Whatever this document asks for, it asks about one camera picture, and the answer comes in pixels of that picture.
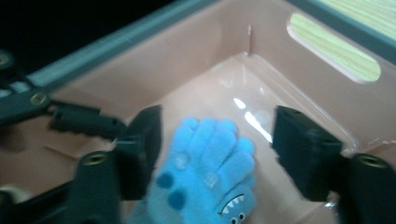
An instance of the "dark background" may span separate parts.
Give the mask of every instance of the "dark background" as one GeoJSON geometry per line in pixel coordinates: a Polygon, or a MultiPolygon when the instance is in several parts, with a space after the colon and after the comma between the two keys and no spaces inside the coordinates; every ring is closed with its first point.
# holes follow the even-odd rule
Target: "dark background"
{"type": "Polygon", "coordinates": [[[0,49],[27,74],[175,0],[0,0],[0,49]]]}

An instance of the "blue glove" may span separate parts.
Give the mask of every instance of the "blue glove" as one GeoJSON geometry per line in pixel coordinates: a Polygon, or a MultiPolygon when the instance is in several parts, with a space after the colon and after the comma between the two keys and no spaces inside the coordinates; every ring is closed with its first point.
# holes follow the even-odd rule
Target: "blue glove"
{"type": "Polygon", "coordinates": [[[252,212],[254,146],[229,120],[184,119],[128,223],[237,224],[252,212]]]}

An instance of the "blue fuzzy glove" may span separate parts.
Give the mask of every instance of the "blue fuzzy glove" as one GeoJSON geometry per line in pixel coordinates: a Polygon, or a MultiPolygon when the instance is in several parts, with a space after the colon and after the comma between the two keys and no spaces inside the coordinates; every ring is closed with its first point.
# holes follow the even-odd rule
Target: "blue fuzzy glove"
{"type": "Polygon", "coordinates": [[[183,120],[128,223],[242,223],[255,206],[254,147],[236,132],[228,120],[183,120]]]}

